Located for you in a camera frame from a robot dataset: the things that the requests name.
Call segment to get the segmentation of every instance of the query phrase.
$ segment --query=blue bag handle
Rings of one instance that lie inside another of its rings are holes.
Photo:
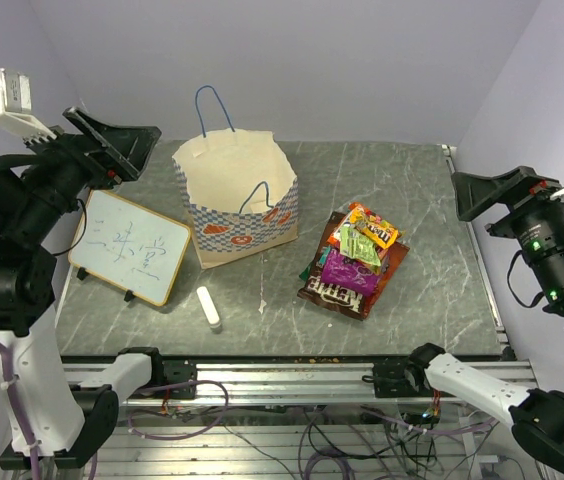
[[[249,200],[251,200],[251,197],[253,197],[253,195],[255,195],[255,192],[257,192],[258,188],[260,188],[262,185],[264,185],[264,188],[266,189],[266,206],[269,207],[269,208],[273,208],[273,205],[271,205],[269,203],[269,184],[266,183],[266,182],[260,182],[255,186],[255,188],[251,192],[251,195],[249,195],[249,198],[247,198],[244,201],[244,203],[240,207],[240,211],[238,212],[238,214],[240,214],[240,215],[242,214],[242,210],[244,210],[244,207],[246,207],[246,204],[249,203]]]
[[[213,88],[211,85],[203,85],[200,88],[198,88],[197,92],[195,92],[195,110],[198,112],[198,118],[200,119],[200,126],[202,127],[202,136],[206,138],[206,129],[204,128],[204,120],[202,120],[202,114],[200,113],[200,105],[198,105],[198,97],[200,96],[200,92],[205,88],[210,88],[211,90],[213,90],[213,93],[215,93],[215,98],[218,99],[218,102],[222,107],[222,111],[226,116],[226,121],[229,122],[229,127],[231,127],[231,130],[235,132],[235,128],[233,128],[233,124],[231,123],[231,117],[229,117],[229,112],[227,112],[226,108],[224,108],[224,104],[222,103],[222,100],[220,99],[218,92],[216,92],[215,88]]]

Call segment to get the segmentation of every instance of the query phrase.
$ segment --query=checkered pattern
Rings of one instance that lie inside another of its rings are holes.
[[[278,209],[275,217],[270,219],[268,223],[265,223],[263,220],[269,215],[270,211],[265,213],[237,214],[219,212],[201,205],[192,204],[187,191],[186,175],[177,163],[175,170],[182,201],[193,218],[195,235],[200,250],[221,253],[242,252],[274,240],[288,232],[298,222],[297,178],[293,181],[293,185],[287,194],[275,204],[274,209]],[[289,219],[282,225],[278,224],[278,221],[288,213],[290,213]],[[224,233],[205,234],[204,229],[207,225],[228,226],[230,229]],[[248,244],[235,244],[231,241],[232,239],[239,241],[241,240],[239,237],[244,238],[246,236],[252,237],[251,242]]]

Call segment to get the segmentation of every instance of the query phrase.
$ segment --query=brown candy bag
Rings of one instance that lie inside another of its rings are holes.
[[[395,242],[389,247],[389,268],[378,282],[373,294],[369,297],[365,297],[361,293],[340,287],[339,285],[324,284],[321,281],[323,266],[320,266],[318,261],[322,256],[323,248],[328,245],[329,237],[338,225],[340,225],[344,216],[343,213],[339,212],[333,212],[331,214],[324,232],[322,233],[320,245],[313,258],[309,278],[304,287],[298,291],[298,297],[328,310],[340,312],[347,317],[364,320],[369,316],[369,313],[371,313],[371,307],[373,307],[373,304],[380,297],[387,283],[389,283],[389,280],[409,252],[409,247],[399,242]]]

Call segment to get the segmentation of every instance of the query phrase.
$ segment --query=gift bag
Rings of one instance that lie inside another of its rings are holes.
[[[200,92],[210,89],[229,128],[207,132]],[[233,128],[210,85],[195,94],[202,135],[173,155],[182,201],[202,268],[217,267],[298,236],[298,179],[272,132]]]

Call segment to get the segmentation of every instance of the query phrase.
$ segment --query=gray marble table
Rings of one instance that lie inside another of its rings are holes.
[[[146,172],[117,193],[185,221],[171,155],[158,144]],[[183,355],[406,354],[425,342],[454,353],[499,354],[494,313],[466,224],[455,214],[439,146],[281,142],[300,184],[298,240],[201,270],[189,245],[169,302],[157,308],[98,280],[75,278],[61,300],[57,339],[66,355],[155,346]],[[361,201],[404,230],[410,253],[361,322],[296,297],[333,210]],[[214,334],[196,288],[208,287],[224,330]],[[258,311],[260,300],[266,307]]]

